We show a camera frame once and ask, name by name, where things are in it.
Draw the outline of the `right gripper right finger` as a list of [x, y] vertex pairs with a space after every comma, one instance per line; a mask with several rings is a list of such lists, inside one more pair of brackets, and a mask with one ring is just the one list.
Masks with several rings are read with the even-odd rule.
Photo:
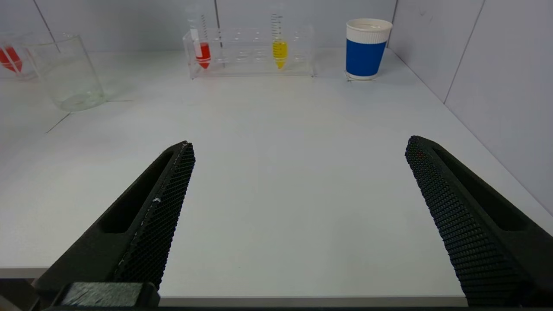
[[405, 157], [470, 307], [551, 307], [553, 238], [436, 142]]

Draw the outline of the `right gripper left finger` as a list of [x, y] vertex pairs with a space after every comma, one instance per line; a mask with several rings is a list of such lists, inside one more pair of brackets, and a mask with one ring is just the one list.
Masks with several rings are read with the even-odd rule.
[[190, 142], [164, 150], [34, 282], [53, 298], [75, 282], [149, 282], [160, 287], [195, 167]]

